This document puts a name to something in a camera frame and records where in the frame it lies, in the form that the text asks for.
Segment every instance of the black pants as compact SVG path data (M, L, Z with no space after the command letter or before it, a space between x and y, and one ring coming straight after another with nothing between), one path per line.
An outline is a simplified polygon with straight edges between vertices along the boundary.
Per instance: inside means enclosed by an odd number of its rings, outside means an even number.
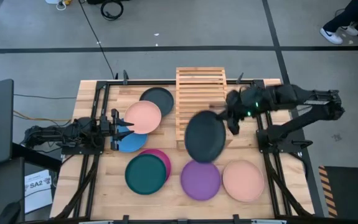
M358 0L352 0L345 8L345 11L327 22L323 29L328 32L336 32L339 27L345 27L351 22L358 21Z

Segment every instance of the white paper sign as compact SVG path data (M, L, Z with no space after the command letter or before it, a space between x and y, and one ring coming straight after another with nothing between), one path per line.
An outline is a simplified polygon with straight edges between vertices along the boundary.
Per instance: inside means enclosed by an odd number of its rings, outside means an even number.
M50 205L53 202L51 184L52 179L48 170L25 176L25 213Z

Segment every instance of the black plate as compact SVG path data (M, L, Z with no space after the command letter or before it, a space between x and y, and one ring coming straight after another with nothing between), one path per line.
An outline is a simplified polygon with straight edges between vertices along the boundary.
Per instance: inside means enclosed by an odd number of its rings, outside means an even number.
M201 111L193 116L184 133L184 144L193 160L212 162L224 148L226 129L223 121L212 111Z
M140 96L140 100L147 100L155 103L161 110L162 116L169 114L172 111L174 104L172 94L167 89L161 87L149 88Z

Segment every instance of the yellow and black striped tape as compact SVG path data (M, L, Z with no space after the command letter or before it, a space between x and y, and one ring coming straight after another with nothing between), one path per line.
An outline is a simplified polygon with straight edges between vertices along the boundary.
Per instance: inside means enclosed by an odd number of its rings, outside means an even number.
M324 196L326 198L326 203L328 207L328 214L331 218L336 218L338 214L336 212L334 196L332 195L331 186L329 185L328 173L324 166L319 166L318 172L320 174L321 184L323 185Z

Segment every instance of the pink plate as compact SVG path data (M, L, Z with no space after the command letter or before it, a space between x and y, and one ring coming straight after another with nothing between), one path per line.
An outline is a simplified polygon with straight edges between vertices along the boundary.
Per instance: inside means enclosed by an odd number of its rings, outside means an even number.
M166 180L165 181L167 181L167 179L171 175L171 170L172 170L171 160L169 159L169 157L159 149L146 149L143 152L141 152L139 155L142 155L142 154L151 154L151 155L158 157L160 160L163 161L163 163L165 164L165 167L166 167Z
M127 128L136 134L148 134L154 131L159 126L161 118L159 108L146 100L133 103L125 113L125 121L134 124Z
M260 169L251 162L238 160L230 162L225 167L223 185L235 200L252 202L263 192L265 180Z

